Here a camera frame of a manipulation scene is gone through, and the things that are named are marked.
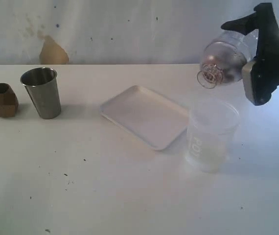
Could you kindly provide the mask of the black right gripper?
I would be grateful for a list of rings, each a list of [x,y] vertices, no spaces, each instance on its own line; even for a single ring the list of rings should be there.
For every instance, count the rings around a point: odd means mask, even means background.
[[[258,29],[255,63],[250,72],[255,106],[267,103],[279,86],[279,26],[270,2],[260,3],[255,13],[228,21],[221,25],[222,30],[247,35]]]

